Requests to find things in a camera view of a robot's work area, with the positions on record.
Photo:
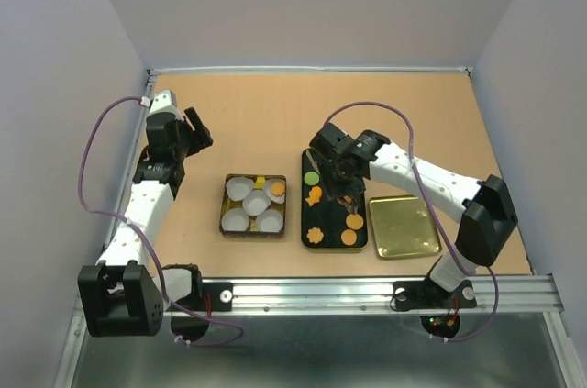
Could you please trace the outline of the green round cookie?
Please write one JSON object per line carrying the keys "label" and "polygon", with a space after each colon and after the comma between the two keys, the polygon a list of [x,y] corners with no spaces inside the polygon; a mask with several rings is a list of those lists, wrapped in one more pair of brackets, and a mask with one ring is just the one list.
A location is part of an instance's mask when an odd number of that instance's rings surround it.
{"label": "green round cookie", "polygon": [[304,183],[308,186],[318,185],[320,182],[320,175],[315,171],[309,171],[304,174]]}

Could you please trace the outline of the orange fish cookie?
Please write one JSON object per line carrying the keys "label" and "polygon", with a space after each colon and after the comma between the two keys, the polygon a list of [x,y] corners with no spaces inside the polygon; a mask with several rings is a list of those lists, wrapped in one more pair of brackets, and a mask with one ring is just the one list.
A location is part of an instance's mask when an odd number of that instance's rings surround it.
{"label": "orange fish cookie", "polygon": [[320,186],[312,186],[308,192],[308,196],[305,198],[305,201],[307,202],[309,207],[313,207],[321,201],[322,195],[323,192]]}

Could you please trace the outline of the orange flower cookie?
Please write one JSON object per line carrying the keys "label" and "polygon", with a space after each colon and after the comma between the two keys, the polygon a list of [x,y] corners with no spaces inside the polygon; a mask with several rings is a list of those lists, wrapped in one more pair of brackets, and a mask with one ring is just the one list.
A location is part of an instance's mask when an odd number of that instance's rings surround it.
{"label": "orange flower cookie", "polygon": [[306,233],[306,238],[310,244],[319,244],[324,239],[324,233],[319,227],[311,227]]}
{"label": "orange flower cookie", "polygon": [[281,181],[276,181],[271,185],[271,193],[275,196],[283,196],[285,194],[286,186]]}

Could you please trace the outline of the orange flower cookie bottom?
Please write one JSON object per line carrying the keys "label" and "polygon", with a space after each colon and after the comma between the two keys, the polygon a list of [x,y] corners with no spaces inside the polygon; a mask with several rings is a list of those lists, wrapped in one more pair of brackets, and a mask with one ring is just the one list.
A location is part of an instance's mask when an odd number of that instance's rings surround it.
{"label": "orange flower cookie bottom", "polygon": [[324,239],[324,233],[319,227],[311,227],[306,233],[306,238],[310,244],[319,244]]}

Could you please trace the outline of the metal tongs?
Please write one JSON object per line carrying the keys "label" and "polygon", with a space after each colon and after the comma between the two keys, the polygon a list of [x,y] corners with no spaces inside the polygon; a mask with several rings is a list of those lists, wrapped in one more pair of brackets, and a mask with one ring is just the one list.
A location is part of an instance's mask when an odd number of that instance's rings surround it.
{"label": "metal tongs", "polygon": [[360,196],[365,190],[364,181],[356,176],[347,178],[338,171],[336,163],[320,156],[315,150],[306,149],[305,156],[320,175],[326,196],[337,203],[338,197],[351,196],[354,204],[343,205],[343,207],[349,214],[356,214],[359,209]]}

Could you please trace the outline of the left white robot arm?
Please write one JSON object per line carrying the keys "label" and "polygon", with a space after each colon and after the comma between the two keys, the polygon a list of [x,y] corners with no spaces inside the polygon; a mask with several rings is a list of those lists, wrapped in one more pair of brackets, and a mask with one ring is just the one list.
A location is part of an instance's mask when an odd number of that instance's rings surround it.
{"label": "left white robot arm", "polygon": [[157,108],[146,119],[147,146],[139,156],[124,214],[94,265],[78,274],[88,330],[93,337],[153,336],[165,310],[193,309],[204,300],[201,273],[193,264],[159,268],[151,276],[153,241],[184,177],[184,160],[213,143],[194,108]]}

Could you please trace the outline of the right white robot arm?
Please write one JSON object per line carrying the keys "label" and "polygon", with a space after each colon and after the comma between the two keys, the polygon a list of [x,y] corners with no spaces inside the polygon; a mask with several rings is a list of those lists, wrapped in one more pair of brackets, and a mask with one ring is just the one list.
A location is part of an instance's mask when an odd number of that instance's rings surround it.
{"label": "right white robot arm", "polygon": [[372,130],[353,138],[335,125],[324,125],[312,138],[326,194],[362,194],[365,181],[387,183],[421,198],[429,210],[439,209],[459,225],[456,241],[437,261],[422,283],[422,295],[443,305],[480,267],[492,267],[518,224],[505,181],[484,180],[450,172],[415,158],[387,137]]}

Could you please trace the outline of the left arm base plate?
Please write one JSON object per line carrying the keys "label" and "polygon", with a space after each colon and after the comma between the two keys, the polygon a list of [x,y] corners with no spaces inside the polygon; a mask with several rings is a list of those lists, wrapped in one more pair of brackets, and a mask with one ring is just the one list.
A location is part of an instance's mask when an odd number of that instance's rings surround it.
{"label": "left arm base plate", "polygon": [[195,312],[225,313],[232,310],[234,286],[230,282],[204,282],[198,293],[192,292],[178,304]]}

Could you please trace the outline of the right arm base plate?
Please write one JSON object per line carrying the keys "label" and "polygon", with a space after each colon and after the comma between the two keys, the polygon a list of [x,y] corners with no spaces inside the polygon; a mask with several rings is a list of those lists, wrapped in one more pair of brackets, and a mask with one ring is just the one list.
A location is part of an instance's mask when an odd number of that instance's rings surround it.
{"label": "right arm base plate", "polygon": [[390,303],[393,310],[448,310],[472,309],[477,306],[472,282],[465,280],[454,291],[448,292],[429,280],[399,281],[394,285]]}

